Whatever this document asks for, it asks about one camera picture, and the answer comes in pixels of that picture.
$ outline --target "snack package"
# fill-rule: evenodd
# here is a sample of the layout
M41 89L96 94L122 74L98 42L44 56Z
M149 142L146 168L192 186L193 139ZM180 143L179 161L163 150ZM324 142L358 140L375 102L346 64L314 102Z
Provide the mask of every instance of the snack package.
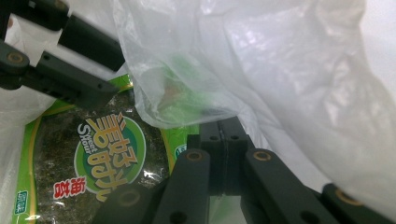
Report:
M161 129L169 160L169 173L172 173L178 155L187 150L187 136L189 134L198 133L198 125L183 126L173 129Z
M118 186L151 188L169 176L167 155L175 153L165 145L185 146L187 129L162 134L147 125L129 77L112 82L121 92L104 108L57 101L26 126L12 223L91 223Z

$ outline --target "white plastic bag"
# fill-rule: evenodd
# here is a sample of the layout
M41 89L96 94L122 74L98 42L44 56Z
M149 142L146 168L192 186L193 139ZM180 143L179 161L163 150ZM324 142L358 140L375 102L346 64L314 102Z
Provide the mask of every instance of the white plastic bag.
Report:
M99 29L115 36L110 3L87 0L65 1L70 11ZM12 26L7 30L6 42L25 53L32 66L46 50L64 61L103 79L111 79L126 73L124 68L116 74L102 65L90 61L75 52L57 46L60 32L52 32L29 21L11 15ZM15 203L15 186L21 155L24 125L36 119L54 99L38 91L21 87L15 91L0 88L0 218L2 223L10 223Z
M146 122L172 127L251 107L243 122L258 129L250 134L263 134L305 184L326 181L306 156L347 193L396 220L396 107L364 56L363 1L113 5Z

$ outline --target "screw hole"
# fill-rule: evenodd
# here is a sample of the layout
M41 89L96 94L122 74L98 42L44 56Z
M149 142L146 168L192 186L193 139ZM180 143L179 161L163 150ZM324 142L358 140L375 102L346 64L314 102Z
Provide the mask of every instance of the screw hole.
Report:
M271 160L271 155L264 151L256 151L255 153L253 153L253 157L258 161Z
M202 154L193 151L187 154L187 159L190 161L200 161L202 159Z
M186 223L187 216L182 212L174 212L171 214L169 219L173 224L183 224Z
M22 63L23 62L23 56L20 55L18 52L9 53L7 58L12 63Z
M308 223L308 224L319 224L319 222L320 222L317 215L315 215L311 212L303 211L300 214L300 217L305 223Z

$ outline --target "product label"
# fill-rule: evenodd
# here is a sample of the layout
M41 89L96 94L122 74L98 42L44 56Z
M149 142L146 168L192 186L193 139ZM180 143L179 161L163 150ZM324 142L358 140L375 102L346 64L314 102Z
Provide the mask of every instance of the product label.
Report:
M175 157L177 158L182 152L187 150L187 144L181 145L175 149Z
M26 212L27 205L27 191L20 191L17 194L17 201L15 202L15 215Z
M53 185L53 199L68 198L85 192L85 176L66 179Z
M122 113L86 119L77 133L76 175L85 176L84 188L98 201L104 202L117 186L136 179L146 157L146 141L132 119Z

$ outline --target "black plastic part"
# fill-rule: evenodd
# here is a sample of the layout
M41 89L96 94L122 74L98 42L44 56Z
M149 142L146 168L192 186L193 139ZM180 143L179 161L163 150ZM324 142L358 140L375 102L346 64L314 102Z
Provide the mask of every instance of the black plastic part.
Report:
M246 154L245 174L269 223L338 223L272 151L250 149Z
M0 41L0 87L16 90L21 87L21 76L29 68L29 58L17 49Z
M225 182L226 195L241 195L243 161L250 140L237 117L224 119L220 123L225 139Z
M86 109L106 105L119 91L47 52L41 55L37 67L22 77L21 84Z
M187 149L200 148L199 140L200 140L199 134L187 135Z
M17 49L0 41L0 71L21 75L29 67L29 58Z
M306 188L315 196L315 198L317 198L320 201L321 194L319 192L317 192L316 190L311 189L309 187L306 187Z
M205 123L200 126L199 146L210 155L210 195L221 195L224 189L225 152L219 125L216 122Z
M326 185L321 195L322 203L341 223L350 224L392 224L362 203L348 197L333 184Z
M5 40L8 28L8 20L10 13L0 11L0 39Z
M92 224L151 223L166 183L163 181L153 189L138 184L116 189L96 212Z
M209 166L209 155L200 149L189 149L178 156L154 224L207 223Z
M254 143L251 140L250 136L247 134L247 150L249 150L251 148L256 148L256 147L254 146Z
M59 31L68 20L69 7L61 0L2 0L0 10Z
M124 64L120 43L72 15L58 42L113 71Z
M241 209L247 224L269 224L270 219L265 214L257 200L249 200L247 197L241 198Z

